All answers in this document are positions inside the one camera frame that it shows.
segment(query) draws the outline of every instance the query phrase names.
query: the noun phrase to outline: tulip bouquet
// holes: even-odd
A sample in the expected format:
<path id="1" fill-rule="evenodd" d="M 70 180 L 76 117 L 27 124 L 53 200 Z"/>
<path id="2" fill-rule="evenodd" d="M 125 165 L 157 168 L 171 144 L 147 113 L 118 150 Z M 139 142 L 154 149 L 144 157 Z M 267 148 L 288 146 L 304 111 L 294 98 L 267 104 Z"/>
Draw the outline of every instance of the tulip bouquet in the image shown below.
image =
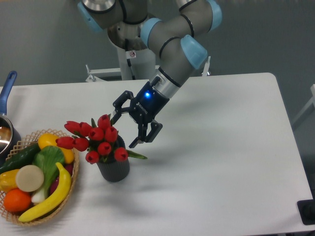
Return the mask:
<path id="1" fill-rule="evenodd" d="M 57 146 L 66 149 L 77 149 L 88 151 L 86 161 L 94 163 L 123 162 L 128 157 L 147 159 L 147 157 L 136 152 L 119 147 L 118 130 L 113 127 L 110 115 L 102 115 L 97 124 L 91 119 L 91 125 L 86 122 L 67 121 L 64 125 L 66 130 L 74 134 L 71 137 L 56 139 Z"/>

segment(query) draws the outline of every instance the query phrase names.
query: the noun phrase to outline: metal pot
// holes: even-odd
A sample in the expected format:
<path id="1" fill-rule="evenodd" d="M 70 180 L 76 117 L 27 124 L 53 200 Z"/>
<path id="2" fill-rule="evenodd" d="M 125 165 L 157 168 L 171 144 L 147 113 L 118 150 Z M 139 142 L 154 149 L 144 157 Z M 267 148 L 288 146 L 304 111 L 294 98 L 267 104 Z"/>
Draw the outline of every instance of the metal pot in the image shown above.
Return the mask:
<path id="1" fill-rule="evenodd" d="M 5 162 L 13 146 L 21 140 L 20 134 L 6 117 L 7 100 L 16 77 L 16 71 L 11 71 L 0 93 L 0 166 Z"/>

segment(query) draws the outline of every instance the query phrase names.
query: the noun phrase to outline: blue pan handle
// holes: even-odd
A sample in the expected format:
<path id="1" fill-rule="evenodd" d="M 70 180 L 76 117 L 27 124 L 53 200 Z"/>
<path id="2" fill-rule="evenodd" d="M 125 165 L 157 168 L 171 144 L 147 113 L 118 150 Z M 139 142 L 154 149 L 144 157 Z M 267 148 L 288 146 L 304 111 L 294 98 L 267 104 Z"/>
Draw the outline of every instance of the blue pan handle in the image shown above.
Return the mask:
<path id="1" fill-rule="evenodd" d="M 11 71 L 4 83 L 3 89 L 0 93 L 0 115 L 6 115 L 6 105 L 8 97 L 17 75 L 18 73 L 16 73 L 16 71 Z"/>

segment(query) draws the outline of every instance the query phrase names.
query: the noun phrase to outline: light blue joint cap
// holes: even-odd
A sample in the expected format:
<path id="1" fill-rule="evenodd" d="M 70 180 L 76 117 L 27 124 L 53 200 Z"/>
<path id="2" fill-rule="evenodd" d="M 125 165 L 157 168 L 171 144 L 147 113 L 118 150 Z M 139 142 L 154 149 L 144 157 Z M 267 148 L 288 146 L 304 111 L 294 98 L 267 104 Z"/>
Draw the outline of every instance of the light blue joint cap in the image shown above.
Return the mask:
<path id="1" fill-rule="evenodd" d="M 81 2 L 78 3 L 78 9 L 81 15 L 83 16 L 84 21 L 87 23 L 91 30 L 93 30 L 94 32 L 103 31 L 103 29 L 98 25 L 98 23 L 96 23 L 92 16 L 90 16 L 89 12 L 85 9 Z"/>
<path id="2" fill-rule="evenodd" d="M 222 22 L 222 11 L 215 0 L 207 0 L 212 7 L 212 25 L 210 30 L 217 28 Z"/>
<path id="3" fill-rule="evenodd" d="M 190 35 L 181 39 L 181 46 L 190 64 L 199 69 L 208 56 L 207 50 Z"/>
<path id="4" fill-rule="evenodd" d="M 141 29 L 140 37 L 141 37 L 143 43 L 147 47 L 149 47 L 148 42 L 149 42 L 150 32 L 151 32 L 152 28 L 154 27 L 154 25 L 159 21 L 161 21 L 159 18 L 150 18 L 144 23 L 144 25 Z"/>

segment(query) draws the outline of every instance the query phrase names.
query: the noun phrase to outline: fruit basket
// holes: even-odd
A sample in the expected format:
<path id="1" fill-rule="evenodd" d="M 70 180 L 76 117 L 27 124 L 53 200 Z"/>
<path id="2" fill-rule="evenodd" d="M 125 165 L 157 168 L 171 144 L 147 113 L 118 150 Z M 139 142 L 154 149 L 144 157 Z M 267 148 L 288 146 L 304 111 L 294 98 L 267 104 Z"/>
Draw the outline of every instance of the fruit basket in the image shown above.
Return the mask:
<path id="1" fill-rule="evenodd" d="M 59 137 L 68 136 L 67 134 L 63 133 L 62 131 L 57 131 L 57 130 L 53 130 L 53 129 L 39 130 L 39 131 L 33 132 L 30 135 L 27 135 L 26 137 L 24 137 L 21 141 L 19 141 L 17 143 L 17 145 L 14 146 L 13 150 L 8 155 L 8 158 L 11 158 L 14 154 L 19 153 L 24 148 L 36 143 L 38 141 L 38 138 L 42 134 L 45 134 L 45 133 L 54 134 L 54 135 L 57 135 Z M 5 197 L 5 192 L 0 191 L 0 215 L 2 217 L 4 217 L 8 222 L 11 222 L 12 224 L 19 225 L 19 226 L 39 225 L 39 224 L 42 224 L 42 223 L 45 223 L 45 222 L 51 220 L 54 216 L 56 216 L 62 210 L 64 205 L 67 203 L 67 201 L 69 200 L 70 195 L 73 192 L 73 189 L 74 189 L 74 186 L 75 186 L 75 183 L 77 180 L 78 171 L 79 171 L 79 151 L 76 149 L 73 149 L 72 152 L 74 154 L 74 163 L 73 163 L 73 173 L 72 173 L 72 177 L 71 177 L 71 187 L 70 187 L 69 193 L 66 196 L 66 198 L 52 212 L 50 212 L 49 214 L 46 214 L 40 218 L 37 218 L 31 222 L 20 222 L 18 219 L 19 219 L 21 214 L 8 212 L 4 208 L 3 200 Z"/>

